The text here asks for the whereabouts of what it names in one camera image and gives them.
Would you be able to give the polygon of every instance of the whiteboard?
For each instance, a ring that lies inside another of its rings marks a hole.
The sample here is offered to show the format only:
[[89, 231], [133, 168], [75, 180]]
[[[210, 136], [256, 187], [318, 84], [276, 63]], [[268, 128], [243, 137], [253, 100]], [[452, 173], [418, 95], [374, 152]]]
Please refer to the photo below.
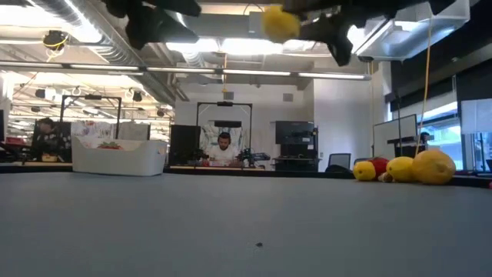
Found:
[[[417, 136], [417, 115], [400, 118], [401, 137]], [[376, 124], [374, 132], [374, 157], [394, 158], [394, 145], [387, 143], [390, 139], [398, 139], [398, 119]]]

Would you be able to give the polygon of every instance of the gray table surface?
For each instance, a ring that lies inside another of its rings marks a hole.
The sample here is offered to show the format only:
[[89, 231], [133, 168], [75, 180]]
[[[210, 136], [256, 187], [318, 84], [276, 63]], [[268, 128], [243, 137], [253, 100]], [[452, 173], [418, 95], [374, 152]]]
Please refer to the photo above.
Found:
[[490, 212], [486, 189], [7, 174], [0, 276], [490, 277]]

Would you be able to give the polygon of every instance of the office chair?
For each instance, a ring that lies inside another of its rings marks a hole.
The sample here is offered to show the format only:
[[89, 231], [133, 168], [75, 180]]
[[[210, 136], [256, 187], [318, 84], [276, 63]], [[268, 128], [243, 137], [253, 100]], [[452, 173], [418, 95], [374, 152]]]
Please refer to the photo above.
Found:
[[351, 167], [351, 153], [336, 153], [330, 154], [328, 159], [328, 167], [331, 165], [339, 165], [349, 169]]

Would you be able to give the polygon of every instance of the man's dark hair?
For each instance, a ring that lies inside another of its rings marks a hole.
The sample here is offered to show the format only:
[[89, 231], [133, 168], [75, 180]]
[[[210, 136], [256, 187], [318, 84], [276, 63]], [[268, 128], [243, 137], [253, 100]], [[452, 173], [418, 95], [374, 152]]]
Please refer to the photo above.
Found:
[[229, 134], [228, 132], [222, 132], [218, 138], [217, 138], [217, 142], [219, 139], [228, 139], [229, 140], [229, 144], [231, 144], [231, 134]]
[[425, 138], [426, 136], [430, 136], [428, 132], [422, 132], [421, 133], [421, 141], [425, 142], [427, 139]]
[[39, 119], [38, 124], [47, 124], [47, 125], [50, 125], [50, 127], [52, 127], [52, 128], [55, 127], [55, 122], [51, 118]]

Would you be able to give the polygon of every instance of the man's white shirt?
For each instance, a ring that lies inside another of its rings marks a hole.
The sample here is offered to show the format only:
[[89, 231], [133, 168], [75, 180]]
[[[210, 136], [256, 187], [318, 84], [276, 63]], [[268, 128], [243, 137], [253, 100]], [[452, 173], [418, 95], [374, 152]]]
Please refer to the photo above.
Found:
[[222, 150], [218, 145], [214, 145], [208, 155], [216, 161], [231, 161], [239, 155], [239, 151], [231, 145], [225, 150]]

